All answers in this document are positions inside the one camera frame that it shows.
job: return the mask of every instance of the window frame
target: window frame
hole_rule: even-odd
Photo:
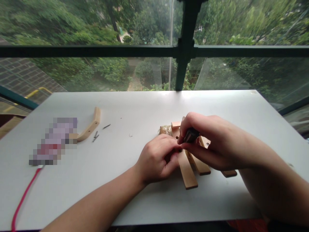
[[[139,46],[14,46],[0,45],[1,58],[49,57],[172,57],[176,59],[176,91],[182,91],[187,65],[196,57],[309,57],[309,46],[237,46],[194,45],[194,30],[203,2],[207,0],[178,0],[183,2],[181,37],[173,45]],[[0,96],[28,109],[38,105],[2,86]],[[309,104],[306,97],[279,111],[288,114]]]

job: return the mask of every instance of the glass pane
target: glass pane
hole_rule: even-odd
[[[185,84],[190,90],[256,89],[281,110],[309,95],[308,69],[308,58],[196,58]]]
[[[40,104],[53,92],[168,90],[170,77],[173,90],[176,70],[169,57],[1,58],[0,85]]]
[[[168,45],[183,16],[177,0],[2,0],[0,13],[15,45]]]
[[[195,27],[199,45],[308,45],[309,1],[208,0]]]
[[[27,116],[29,113],[31,113],[31,110],[14,104],[4,98],[0,98],[0,114],[17,114]]]
[[[284,118],[305,139],[309,138],[309,105],[284,116]]]

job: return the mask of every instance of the yellow pipe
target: yellow pipe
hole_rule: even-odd
[[[42,90],[42,89],[43,89],[43,90],[45,90],[45,91],[49,92],[50,94],[52,94],[52,92],[51,92],[51,91],[49,91],[49,90],[48,90],[47,88],[45,88],[45,87],[40,87],[39,89],[40,89],[40,90]]]
[[[52,94],[52,92],[49,91],[47,88],[45,88],[45,87],[40,87],[39,89],[34,90],[34,91],[32,91],[30,94],[28,94],[27,96],[25,96],[25,98],[28,99],[28,98],[32,97],[32,96],[35,95],[39,90],[45,90],[45,91],[49,92],[50,94]],[[7,109],[5,109],[3,112],[6,113],[6,112],[10,111],[10,110],[13,109],[13,108],[15,108],[15,106],[10,106],[10,107],[8,107]]]

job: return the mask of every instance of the white table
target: white table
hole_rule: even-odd
[[[43,228],[126,171],[161,125],[179,121],[189,111],[219,115],[252,133],[309,181],[309,145],[255,90],[54,93],[0,140],[0,230],[10,230],[14,211],[36,170],[28,165],[29,155],[44,138],[45,128],[54,117],[77,117],[81,133],[95,106],[102,112],[100,136],[94,143],[92,135],[76,150],[67,150],[61,164],[44,167],[19,212],[18,230]],[[149,185],[113,225],[260,217],[239,174],[228,179],[213,169],[207,176],[195,174],[199,187],[192,190],[185,190],[180,170]]]

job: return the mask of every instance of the red cable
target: red cable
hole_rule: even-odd
[[[26,195],[27,195],[28,190],[30,189],[32,183],[34,182],[36,176],[37,176],[38,173],[41,171],[41,169],[42,169],[42,168],[38,168],[38,169],[35,171],[35,174],[34,174],[32,180],[31,180],[31,182],[29,183],[28,187],[26,188],[26,191],[24,192],[23,197],[22,197],[22,199],[20,200],[19,205],[17,206],[17,209],[16,209],[16,211],[15,211],[15,213],[14,213],[13,220],[12,220],[12,226],[11,226],[12,232],[15,232],[15,231],[16,231],[15,222],[16,222],[16,218],[17,218],[18,211],[19,211],[20,207],[22,206],[23,201],[25,200],[25,197],[26,197]]]

